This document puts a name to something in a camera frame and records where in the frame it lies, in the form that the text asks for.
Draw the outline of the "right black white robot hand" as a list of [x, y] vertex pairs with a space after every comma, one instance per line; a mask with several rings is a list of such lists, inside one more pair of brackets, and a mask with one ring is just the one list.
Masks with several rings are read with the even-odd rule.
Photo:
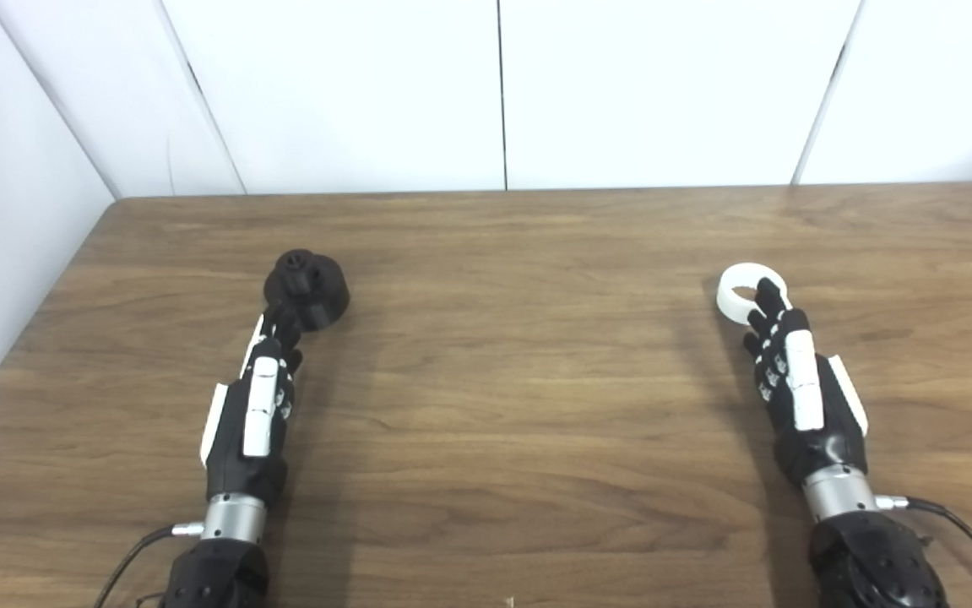
[[867, 472], [866, 422], [842, 388], [840, 366], [815, 350], [806, 313], [790, 307], [768, 278], [756, 285], [755, 305], [743, 345], [766, 404], [780, 472], [796, 487], [833, 465]]

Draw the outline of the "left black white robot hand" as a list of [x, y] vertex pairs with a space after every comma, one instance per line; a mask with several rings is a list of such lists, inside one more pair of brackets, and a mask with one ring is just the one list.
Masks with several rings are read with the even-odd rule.
[[[284, 456], [286, 428], [296, 402], [294, 373], [303, 361], [297, 349], [301, 332], [288, 308], [269, 305], [259, 316], [258, 330], [251, 339], [242, 372], [226, 386], [218, 420], [201, 443], [205, 468], [205, 500], [223, 494], [246, 494], [272, 508], [284, 494], [288, 463]], [[264, 424], [269, 438], [265, 455], [245, 453], [247, 401], [253, 387], [253, 371], [259, 358], [274, 361], [272, 415]]]

